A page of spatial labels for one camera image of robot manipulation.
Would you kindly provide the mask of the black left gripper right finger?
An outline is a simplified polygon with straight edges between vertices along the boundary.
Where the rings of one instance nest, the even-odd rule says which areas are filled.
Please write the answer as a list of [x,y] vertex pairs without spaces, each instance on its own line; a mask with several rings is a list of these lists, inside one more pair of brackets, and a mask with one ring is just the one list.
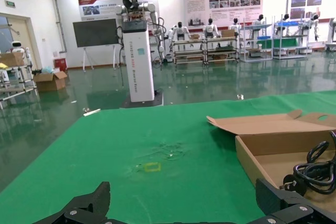
[[264,178],[255,183],[263,217],[251,223],[335,223],[335,213],[321,209],[294,191],[274,187]]

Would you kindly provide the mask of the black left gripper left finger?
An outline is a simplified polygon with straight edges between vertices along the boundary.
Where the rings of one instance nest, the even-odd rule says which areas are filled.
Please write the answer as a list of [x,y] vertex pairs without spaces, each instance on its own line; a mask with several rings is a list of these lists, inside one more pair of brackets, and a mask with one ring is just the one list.
[[62,210],[37,223],[106,223],[110,183],[102,182],[92,193],[74,197]]

